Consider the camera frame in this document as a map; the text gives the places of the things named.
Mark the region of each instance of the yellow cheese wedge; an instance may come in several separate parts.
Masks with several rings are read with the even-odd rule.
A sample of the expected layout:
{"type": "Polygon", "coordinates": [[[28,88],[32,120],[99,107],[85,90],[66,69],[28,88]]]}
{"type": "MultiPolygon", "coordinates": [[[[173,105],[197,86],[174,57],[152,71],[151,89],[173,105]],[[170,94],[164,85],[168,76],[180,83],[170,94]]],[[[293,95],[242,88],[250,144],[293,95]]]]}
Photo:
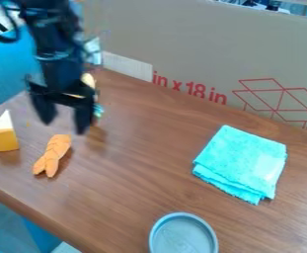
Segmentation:
{"type": "Polygon", "coordinates": [[[8,110],[0,117],[0,151],[19,149],[18,140],[8,110]]]}

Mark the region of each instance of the cable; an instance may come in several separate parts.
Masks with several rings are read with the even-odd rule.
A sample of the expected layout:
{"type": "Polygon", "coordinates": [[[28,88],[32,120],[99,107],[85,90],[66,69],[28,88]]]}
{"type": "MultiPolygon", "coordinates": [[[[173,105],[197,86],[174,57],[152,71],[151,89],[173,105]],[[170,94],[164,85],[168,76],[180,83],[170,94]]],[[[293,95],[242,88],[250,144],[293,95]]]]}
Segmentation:
{"type": "Polygon", "coordinates": [[[13,26],[13,30],[15,32],[15,36],[13,38],[9,38],[9,37],[4,37],[0,35],[0,42],[2,43],[12,43],[12,42],[16,42],[20,39],[21,37],[21,33],[20,33],[20,29],[18,28],[15,20],[10,16],[8,9],[6,6],[4,6],[1,1],[0,1],[0,7],[2,8],[5,16],[8,18],[9,22],[12,24],[13,26]]]}

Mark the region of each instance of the teal towel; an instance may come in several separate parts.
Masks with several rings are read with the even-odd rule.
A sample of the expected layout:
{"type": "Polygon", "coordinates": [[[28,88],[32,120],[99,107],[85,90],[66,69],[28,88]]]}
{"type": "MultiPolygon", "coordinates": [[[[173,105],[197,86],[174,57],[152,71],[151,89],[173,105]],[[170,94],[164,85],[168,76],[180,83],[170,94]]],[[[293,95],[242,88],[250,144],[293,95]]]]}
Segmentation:
{"type": "Polygon", "coordinates": [[[286,146],[223,126],[195,159],[192,172],[222,191],[257,205],[273,199],[286,146]]]}

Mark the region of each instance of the wood grain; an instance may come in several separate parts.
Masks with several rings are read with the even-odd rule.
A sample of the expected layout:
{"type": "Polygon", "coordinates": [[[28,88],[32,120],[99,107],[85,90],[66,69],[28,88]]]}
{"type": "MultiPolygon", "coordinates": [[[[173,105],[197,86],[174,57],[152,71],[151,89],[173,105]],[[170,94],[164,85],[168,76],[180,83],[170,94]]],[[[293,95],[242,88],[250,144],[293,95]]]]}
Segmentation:
{"type": "Polygon", "coordinates": [[[44,126],[25,94],[0,106],[0,114],[11,110],[21,146],[0,153],[0,202],[83,252],[148,252],[151,226],[171,211],[203,217],[223,253],[307,252],[306,131],[108,71],[95,75],[105,116],[72,136],[54,179],[35,177],[32,167],[52,135],[73,133],[70,109],[44,126]],[[254,207],[192,175],[192,160],[222,125],[287,145],[274,201],[254,207]]]}

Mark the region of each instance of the gray bowl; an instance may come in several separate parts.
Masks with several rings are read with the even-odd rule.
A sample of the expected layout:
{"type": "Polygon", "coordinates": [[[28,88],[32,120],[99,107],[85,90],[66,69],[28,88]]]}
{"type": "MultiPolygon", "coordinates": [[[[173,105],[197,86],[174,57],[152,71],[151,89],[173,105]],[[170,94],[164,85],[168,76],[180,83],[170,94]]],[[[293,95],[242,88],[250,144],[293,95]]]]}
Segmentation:
{"type": "Polygon", "coordinates": [[[214,230],[202,218],[174,212],[161,217],[149,234],[150,253],[218,253],[214,230]]]}

